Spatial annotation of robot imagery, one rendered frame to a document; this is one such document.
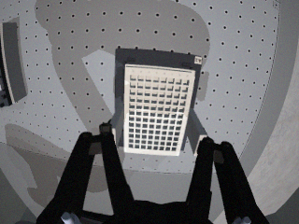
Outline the white well plate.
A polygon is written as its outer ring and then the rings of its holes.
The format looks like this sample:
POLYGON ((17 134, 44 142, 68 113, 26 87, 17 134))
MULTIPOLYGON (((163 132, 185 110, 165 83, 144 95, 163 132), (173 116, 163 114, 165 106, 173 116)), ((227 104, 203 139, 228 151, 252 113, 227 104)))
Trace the white well plate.
POLYGON ((192 69, 125 65, 124 152, 179 155, 192 99, 194 74, 192 69))

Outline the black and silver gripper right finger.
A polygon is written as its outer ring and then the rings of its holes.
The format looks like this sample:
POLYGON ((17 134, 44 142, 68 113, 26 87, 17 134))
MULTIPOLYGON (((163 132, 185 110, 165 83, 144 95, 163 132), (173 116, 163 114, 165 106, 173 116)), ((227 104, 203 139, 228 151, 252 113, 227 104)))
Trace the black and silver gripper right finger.
POLYGON ((215 165, 227 224, 270 224, 257 206, 235 150, 229 142, 214 143, 193 108, 185 127, 195 160, 186 198, 183 224, 207 224, 211 204, 211 178, 215 165))

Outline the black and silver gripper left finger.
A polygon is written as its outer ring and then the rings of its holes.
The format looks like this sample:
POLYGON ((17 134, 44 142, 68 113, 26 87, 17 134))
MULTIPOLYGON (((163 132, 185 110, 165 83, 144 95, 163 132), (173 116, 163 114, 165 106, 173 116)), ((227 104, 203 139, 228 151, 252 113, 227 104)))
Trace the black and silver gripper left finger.
POLYGON ((36 224, 82 224, 80 222, 93 160, 102 154, 107 187, 117 224, 144 224, 127 184, 117 146, 124 125, 124 103, 112 119, 99 125, 98 135, 81 133, 64 168, 55 195, 36 224))

